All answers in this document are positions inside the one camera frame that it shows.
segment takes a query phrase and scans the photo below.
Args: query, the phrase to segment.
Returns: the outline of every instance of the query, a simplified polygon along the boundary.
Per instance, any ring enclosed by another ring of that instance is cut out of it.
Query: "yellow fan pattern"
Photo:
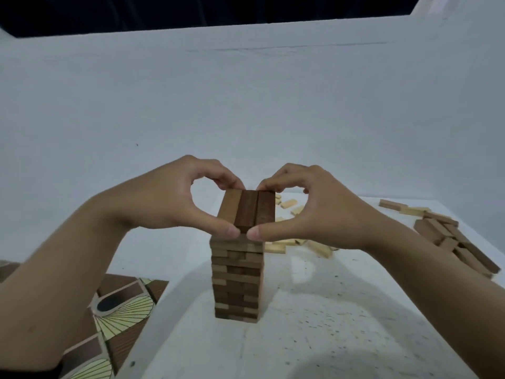
[[[86,364],[73,374],[70,379],[109,379],[112,375],[112,365],[108,359],[98,359]]]
[[[104,339],[108,341],[120,332],[146,319],[154,305],[151,297],[134,298],[109,315],[95,316],[97,329],[102,331]]]

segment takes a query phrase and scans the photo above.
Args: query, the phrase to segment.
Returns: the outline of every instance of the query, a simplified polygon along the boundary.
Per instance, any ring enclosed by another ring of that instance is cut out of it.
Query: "person's left hand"
[[[191,185],[202,177],[212,179],[221,190],[245,189],[242,181],[217,159],[184,156],[112,187],[91,201],[129,228],[185,226],[236,238],[240,231],[233,224],[211,216],[193,203]]]

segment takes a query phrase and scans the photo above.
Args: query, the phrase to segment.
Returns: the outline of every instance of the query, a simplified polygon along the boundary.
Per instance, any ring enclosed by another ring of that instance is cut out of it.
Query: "forearm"
[[[505,290],[405,226],[369,253],[480,377],[505,377]]]
[[[80,207],[0,286],[0,368],[58,364],[127,229]]]

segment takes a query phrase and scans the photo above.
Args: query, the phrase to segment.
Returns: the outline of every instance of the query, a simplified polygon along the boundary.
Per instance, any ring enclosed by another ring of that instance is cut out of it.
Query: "black sleeve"
[[[54,369],[50,371],[3,371],[0,370],[0,377],[2,379],[58,379],[60,372],[62,370],[62,363],[58,364]]]

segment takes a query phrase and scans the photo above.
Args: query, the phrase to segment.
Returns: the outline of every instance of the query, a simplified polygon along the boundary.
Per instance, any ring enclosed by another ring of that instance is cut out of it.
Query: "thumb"
[[[214,217],[196,206],[187,210],[182,225],[194,227],[210,235],[218,235],[224,238],[237,238],[240,235],[240,230],[230,222]]]
[[[247,236],[251,241],[274,242],[288,240],[299,235],[296,230],[298,228],[297,224],[297,218],[265,223],[249,229]]]

